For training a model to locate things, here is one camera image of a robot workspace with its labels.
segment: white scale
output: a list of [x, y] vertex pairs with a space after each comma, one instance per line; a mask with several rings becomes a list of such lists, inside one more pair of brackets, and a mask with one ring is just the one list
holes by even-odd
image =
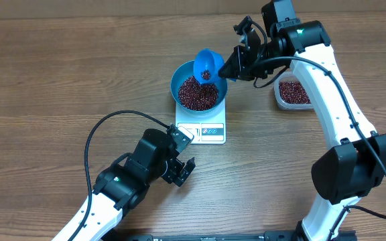
[[192, 144], [224, 144], [226, 142], [226, 100], [212, 111], [197, 115], [176, 104], [175, 125], [194, 135]]

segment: wooden table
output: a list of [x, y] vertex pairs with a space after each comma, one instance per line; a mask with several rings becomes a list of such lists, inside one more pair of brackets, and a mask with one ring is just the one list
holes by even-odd
[[[0, 240], [49, 240], [86, 198], [83, 149], [93, 125], [121, 109], [174, 122], [174, 70], [211, 48], [228, 58], [243, 15], [0, 21]], [[252, 15], [261, 22], [260, 15]], [[308, 13], [332, 38], [357, 103], [386, 133], [386, 12]], [[280, 111], [273, 88], [231, 82], [225, 145], [189, 147], [197, 167], [178, 188], [156, 181], [119, 225], [153, 235], [294, 229], [316, 190], [311, 165], [326, 151], [312, 111]], [[90, 147], [90, 173], [133, 151], [158, 127], [112, 118]], [[386, 181], [361, 202], [386, 213]], [[386, 221], [353, 211], [342, 229], [386, 239]]]

